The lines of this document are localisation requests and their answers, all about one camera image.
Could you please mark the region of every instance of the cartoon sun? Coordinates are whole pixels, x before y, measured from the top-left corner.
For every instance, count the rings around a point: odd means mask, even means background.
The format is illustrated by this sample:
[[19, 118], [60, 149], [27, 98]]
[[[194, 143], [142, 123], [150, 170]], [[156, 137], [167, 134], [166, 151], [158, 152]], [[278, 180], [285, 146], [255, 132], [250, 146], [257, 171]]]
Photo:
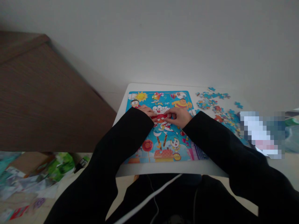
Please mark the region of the cartoon sun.
[[138, 92], [138, 94], [136, 94], [136, 97], [135, 97], [137, 100], [139, 100], [139, 102], [142, 102], [144, 100], [146, 100], [147, 98], [147, 94], [144, 93], [144, 92]]

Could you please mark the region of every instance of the hand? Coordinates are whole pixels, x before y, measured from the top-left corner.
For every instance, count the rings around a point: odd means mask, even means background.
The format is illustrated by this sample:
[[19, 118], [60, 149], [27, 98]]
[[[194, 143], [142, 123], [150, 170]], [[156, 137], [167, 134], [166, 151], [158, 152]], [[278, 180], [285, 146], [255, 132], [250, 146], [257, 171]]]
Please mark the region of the hand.
[[167, 110], [164, 114], [172, 114], [173, 119], [164, 118], [164, 121], [179, 126], [181, 129], [183, 129], [192, 119], [192, 116], [184, 108], [173, 107]]
[[138, 108], [139, 110], [141, 110], [142, 112], [144, 112], [146, 115], [148, 115], [149, 117], [156, 117], [157, 115], [154, 113], [154, 111], [147, 107], [146, 105], [142, 105], [141, 107]]

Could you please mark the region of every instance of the person's left hand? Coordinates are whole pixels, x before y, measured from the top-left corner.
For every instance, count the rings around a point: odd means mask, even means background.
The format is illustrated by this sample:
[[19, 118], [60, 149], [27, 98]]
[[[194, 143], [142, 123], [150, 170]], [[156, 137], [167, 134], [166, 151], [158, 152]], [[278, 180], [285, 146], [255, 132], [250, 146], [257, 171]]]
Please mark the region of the person's left hand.
[[142, 105], [141, 107], [138, 108], [139, 110], [141, 110], [142, 112], [144, 112], [146, 115], [148, 115], [149, 117], [155, 117], [157, 116], [154, 111], [147, 107], [146, 105]]

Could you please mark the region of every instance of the cartoon boy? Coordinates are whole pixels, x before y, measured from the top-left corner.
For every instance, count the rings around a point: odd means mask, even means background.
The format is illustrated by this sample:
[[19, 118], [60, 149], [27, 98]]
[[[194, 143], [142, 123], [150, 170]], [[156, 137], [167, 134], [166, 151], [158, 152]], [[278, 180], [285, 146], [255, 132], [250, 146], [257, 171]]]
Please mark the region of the cartoon boy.
[[139, 105], [139, 100], [132, 100], [131, 101], [131, 105], [132, 105], [132, 107], [135, 107], [135, 108], [141, 107]]
[[175, 107], [180, 107], [180, 108], [186, 108], [187, 110], [190, 108], [192, 108], [192, 103], [186, 101], [185, 98], [182, 98], [178, 101], [174, 101], [171, 103], [172, 105], [174, 105]]
[[174, 149], [175, 152], [178, 152], [178, 150], [180, 150], [181, 148], [180, 141], [177, 138], [170, 140], [170, 144], [172, 146], [172, 149]]

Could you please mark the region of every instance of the cardboard box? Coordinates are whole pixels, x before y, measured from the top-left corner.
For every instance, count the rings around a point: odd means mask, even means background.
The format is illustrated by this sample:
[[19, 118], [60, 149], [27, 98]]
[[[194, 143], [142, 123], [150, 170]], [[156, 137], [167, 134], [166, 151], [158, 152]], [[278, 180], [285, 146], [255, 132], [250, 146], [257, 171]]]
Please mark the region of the cardboard box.
[[35, 176], [42, 172], [52, 161], [55, 155], [46, 152], [25, 152], [14, 160], [9, 167], [22, 172], [23, 177]]

